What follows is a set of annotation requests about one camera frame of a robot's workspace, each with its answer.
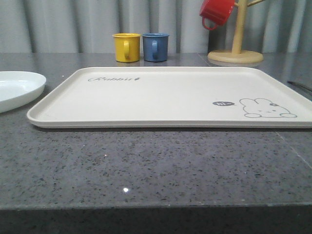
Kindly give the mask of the yellow enamel mug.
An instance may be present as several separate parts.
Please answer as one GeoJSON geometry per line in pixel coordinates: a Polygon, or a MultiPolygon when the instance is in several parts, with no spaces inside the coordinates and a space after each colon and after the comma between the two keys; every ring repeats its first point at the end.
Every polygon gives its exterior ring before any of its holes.
{"type": "Polygon", "coordinates": [[[140,60],[140,36],[137,33],[113,34],[115,56],[118,62],[137,62],[140,60]]]}

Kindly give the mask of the blue enamel mug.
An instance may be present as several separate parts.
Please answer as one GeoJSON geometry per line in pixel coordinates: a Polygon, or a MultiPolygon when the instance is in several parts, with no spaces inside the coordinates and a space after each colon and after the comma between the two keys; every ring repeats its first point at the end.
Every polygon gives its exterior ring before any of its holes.
{"type": "Polygon", "coordinates": [[[146,33],[142,35],[145,61],[163,62],[168,59],[168,40],[166,33],[146,33]]]}

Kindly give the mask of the grey curtain backdrop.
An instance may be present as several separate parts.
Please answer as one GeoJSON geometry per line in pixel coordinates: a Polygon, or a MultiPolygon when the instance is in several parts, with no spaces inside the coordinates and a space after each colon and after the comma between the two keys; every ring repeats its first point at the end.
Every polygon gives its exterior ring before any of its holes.
{"type": "MultiPolygon", "coordinates": [[[[115,33],[168,33],[170,53],[229,49],[235,19],[203,28],[200,0],[3,0],[3,53],[111,53],[115,33]]],[[[247,9],[243,48],[310,52],[312,3],[266,0],[247,9]]]]}

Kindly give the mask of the red enamel mug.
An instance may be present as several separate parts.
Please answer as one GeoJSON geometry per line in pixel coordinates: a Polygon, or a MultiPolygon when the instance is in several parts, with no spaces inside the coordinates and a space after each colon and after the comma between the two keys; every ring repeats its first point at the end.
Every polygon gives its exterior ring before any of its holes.
{"type": "Polygon", "coordinates": [[[218,26],[226,23],[231,15],[234,7],[235,0],[204,0],[199,12],[202,17],[202,25],[205,29],[214,30],[218,26]],[[214,23],[213,27],[208,27],[205,20],[210,20],[214,23]]]}

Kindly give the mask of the silver metal fork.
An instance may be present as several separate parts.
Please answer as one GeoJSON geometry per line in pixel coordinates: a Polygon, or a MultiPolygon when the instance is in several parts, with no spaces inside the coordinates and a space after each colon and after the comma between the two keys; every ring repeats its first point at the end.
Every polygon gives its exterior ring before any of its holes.
{"type": "Polygon", "coordinates": [[[295,81],[287,81],[287,83],[289,83],[289,84],[291,84],[293,86],[296,86],[298,88],[301,88],[301,89],[303,89],[303,90],[305,90],[307,92],[310,92],[310,93],[312,92],[312,88],[307,86],[307,85],[305,85],[305,84],[302,84],[302,83],[299,83],[299,82],[295,82],[295,81]]]}

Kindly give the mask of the white round plate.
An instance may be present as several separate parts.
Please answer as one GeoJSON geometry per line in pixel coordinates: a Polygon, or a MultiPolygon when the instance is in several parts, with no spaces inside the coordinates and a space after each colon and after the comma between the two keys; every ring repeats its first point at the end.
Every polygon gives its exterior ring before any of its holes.
{"type": "Polygon", "coordinates": [[[7,112],[38,98],[45,87],[46,77],[26,71],[1,71],[0,111],[7,112]]]}

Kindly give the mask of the cream rabbit print tray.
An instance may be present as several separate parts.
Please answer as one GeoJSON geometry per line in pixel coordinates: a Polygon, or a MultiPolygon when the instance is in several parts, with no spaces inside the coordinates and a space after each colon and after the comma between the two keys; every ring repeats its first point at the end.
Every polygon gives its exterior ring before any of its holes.
{"type": "Polygon", "coordinates": [[[27,117],[41,128],[310,128],[312,103],[247,67],[90,67],[27,117]]]}

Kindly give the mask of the wooden mug tree stand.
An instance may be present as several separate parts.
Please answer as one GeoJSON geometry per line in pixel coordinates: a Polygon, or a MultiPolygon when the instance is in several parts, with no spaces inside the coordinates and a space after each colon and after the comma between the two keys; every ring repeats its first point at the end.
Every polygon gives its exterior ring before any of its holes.
{"type": "Polygon", "coordinates": [[[226,63],[258,63],[263,61],[263,55],[259,52],[242,49],[244,26],[247,8],[263,2],[263,0],[239,0],[235,6],[238,8],[234,39],[231,50],[214,50],[208,54],[208,59],[226,63]]]}

